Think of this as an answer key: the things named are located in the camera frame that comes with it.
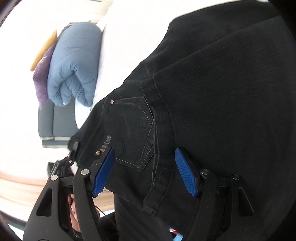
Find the person's left hand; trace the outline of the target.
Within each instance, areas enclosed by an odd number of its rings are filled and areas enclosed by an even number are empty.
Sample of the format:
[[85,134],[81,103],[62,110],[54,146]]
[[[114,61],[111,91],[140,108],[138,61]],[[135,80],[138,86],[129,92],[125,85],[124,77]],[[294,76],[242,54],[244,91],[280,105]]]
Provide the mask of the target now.
[[78,217],[77,217],[76,206],[75,206],[73,194],[68,195],[68,205],[69,205],[69,214],[70,214],[72,228],[76,232],[81,232],[79,222],[78,222]]

